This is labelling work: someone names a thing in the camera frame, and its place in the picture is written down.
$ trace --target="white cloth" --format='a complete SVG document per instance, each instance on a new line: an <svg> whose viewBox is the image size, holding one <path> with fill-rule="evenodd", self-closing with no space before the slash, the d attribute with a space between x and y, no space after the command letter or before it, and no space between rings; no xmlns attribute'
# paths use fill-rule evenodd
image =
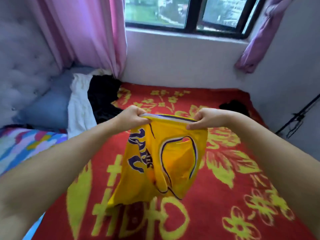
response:
<svg viewBox="0 0 320 240"><path fill-rule="evenodd" d="M111 71L97 69L88 75L74 74L74 80L70 86L71 96L68 105L68 139L97 125L90 101L88 90L93 75L111 75Z"/></svg>

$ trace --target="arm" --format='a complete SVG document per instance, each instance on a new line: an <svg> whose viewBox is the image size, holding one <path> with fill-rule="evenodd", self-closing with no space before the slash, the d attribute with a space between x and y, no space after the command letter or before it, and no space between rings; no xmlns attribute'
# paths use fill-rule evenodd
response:
<svg viewBox="0 0 320 240"><path fill-rule="evenodd" d="M320 239L320 163L240 113L202 109L188 129L227 127L252 151L258 165L312 233Z"/></svg>
<svg viewBox="0 0 320 240"><path fill-rule="evenodd" d="M67 190L106 140L148 124L130 106L115 118L42 151L0 178L0 239L22 239L32 224Z"/></svg>

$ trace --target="window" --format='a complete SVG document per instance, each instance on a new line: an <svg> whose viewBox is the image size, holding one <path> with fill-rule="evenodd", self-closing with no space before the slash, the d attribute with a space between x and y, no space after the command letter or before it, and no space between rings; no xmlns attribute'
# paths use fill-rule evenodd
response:
<svg viewBox="0 0 320 240"><path fill-rule="evenodd" d="M249 36L265 0L125 0L127 27Z"/></svg>

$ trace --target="hand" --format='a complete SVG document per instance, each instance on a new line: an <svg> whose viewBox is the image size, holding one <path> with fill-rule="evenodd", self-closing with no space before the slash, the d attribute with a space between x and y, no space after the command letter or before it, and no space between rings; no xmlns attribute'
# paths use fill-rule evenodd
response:
<svg viewBox="0 0 320 240"><path fill-rule="evenodd" d="M187 130L198 130L212 127L225 127L232 113L234 112L229 110L202 108L194 117L194 119L198 121L187 125L186 128Z"/></svg>
<svg viewBox="0 0 320 240"><path fill-rule="evenodd" d="M139 115L145 113L145 110L134 105L126 108L116 117L114 117L116 133L128 131L138 126L150 124L151 120L139 117Z"/></svg>

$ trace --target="yellow basketball jersey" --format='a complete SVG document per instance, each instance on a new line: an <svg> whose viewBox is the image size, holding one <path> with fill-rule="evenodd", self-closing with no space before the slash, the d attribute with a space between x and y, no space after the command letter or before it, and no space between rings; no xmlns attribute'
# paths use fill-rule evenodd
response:
<svg viewBox="0 0 320 240"><path fill-rule="evenodd" d="M131 130L120 182L108 202L118 204L151 201L155 196L182 199L193 183L205 153L208 131L187 130L193 119L143 114L152 120Z"/></svg>

